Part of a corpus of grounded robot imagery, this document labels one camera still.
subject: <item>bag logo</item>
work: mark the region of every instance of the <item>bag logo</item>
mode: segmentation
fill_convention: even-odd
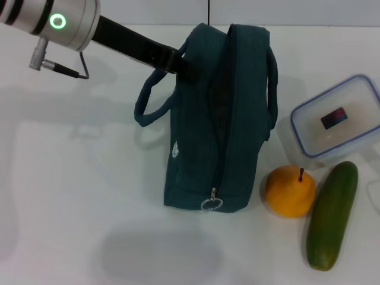
[[[172,157],[175,159],[179,154],[178,150],[178,144],[177,142],[174,143],[173,150],[172,150]]]

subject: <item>orange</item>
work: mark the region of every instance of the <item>orange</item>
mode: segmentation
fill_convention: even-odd
[[[266,198],[277,214],[296,218],[306,215],[316,195],[313,177],[297,166],[282,166],[273,170],[266,185]]]

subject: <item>white table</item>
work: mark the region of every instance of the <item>white table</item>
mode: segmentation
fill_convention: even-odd
[[[193,29],[131,28],[177,48]],[[330,272],[305,261],[307,221],[271,214],[259,188],[293,158],[286,119],[296,105],[355,73],[380,84],[380,28],[268,29],[279,123],[260,153],[249,207],[220,214],[162,206],[169,116],[145,129],[133,116],[151,68],[93,43],[89,81],[38,73],[28,68],[37,39],[0,26],[0,284],[378,284],[380,216],[369,199],[380,205],[378,145],[349,157],[360,185]],[[47,58],[82,70],[77,53],[57,45]],[[174,82],[170,75],[154,89],[149,110]],[[311,173],[320,180],[326,171]]]

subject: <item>container lid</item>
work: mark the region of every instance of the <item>container lid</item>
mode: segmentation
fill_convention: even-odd
[[[309,158],[358,142],[380,128],[380,97],[365,75],[354,75],[298,106],[291,123]]]

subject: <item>wire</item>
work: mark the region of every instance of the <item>wire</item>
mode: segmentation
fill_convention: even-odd
[[[83,64],[85,76],[79,75],[78,78],[80,78],[80,79],[89,79],[90,78],[90,74],[88,73],[88,69],[87,69],[87,65],[86,65],[86,62],[85,62],[84,57],[83,57],[83,53],[80,52],[79,56],[81,57],[81,62]]]

